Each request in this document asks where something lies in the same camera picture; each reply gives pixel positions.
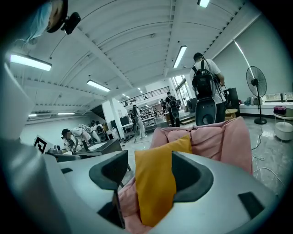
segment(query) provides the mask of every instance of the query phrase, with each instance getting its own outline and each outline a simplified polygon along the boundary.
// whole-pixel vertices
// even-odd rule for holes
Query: face mask
[[[27,43],[29,40],[41,36],[48,26],[51,11],[51,2],[45,3],[37,9],[23,25],[19,39]]]

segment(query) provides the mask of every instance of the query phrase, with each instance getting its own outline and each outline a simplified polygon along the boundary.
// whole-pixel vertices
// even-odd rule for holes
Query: standing fan
[[[261,117],[260,98],[266,94],[266,79],[264,74],[255,66],[251,66],[246,71],[246,81],[250,91],[258,99],[260,117],[255,119],[256,124],[266,124],[266,119]]]

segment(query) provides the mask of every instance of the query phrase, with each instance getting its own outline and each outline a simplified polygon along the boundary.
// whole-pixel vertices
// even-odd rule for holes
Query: pink cushion
[[[238,166],[252,173],[250,135],[242,117],[200,127],[156,128],[151,148],[175,141],[187,134],[191,138],[194,154]],[[126,230],[132,234],[145,234],[151,230],[139,218],[134,177],[120,190],[119,200]]]

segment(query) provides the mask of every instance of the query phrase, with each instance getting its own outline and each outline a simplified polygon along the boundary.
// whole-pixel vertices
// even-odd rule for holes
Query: yellow fabric
[[[154,227],[172,208],[176,193],[172,151],[192,154],[189,135],[160,147],[135,151],[136,191],[144,225]]]

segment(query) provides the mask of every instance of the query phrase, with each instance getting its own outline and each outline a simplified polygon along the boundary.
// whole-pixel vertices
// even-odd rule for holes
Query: white ceiling
[[[11,70],[35,111],[86,112],[107,98],[137,96],[137,87],[190,70],[196,52],[218,53],[220,43],[228,43],[251,21],[244,2],[211,0],[201,8],[197,0],[69,0],[68,15],[77,11],[81,16],[74,32],[44,33],[35,45],[22,48],[51,63],[51,70],[19,64],[11,64]],[[182,45],[186,53],[173,69]],[[111,91],[88,86],[89,79]]]

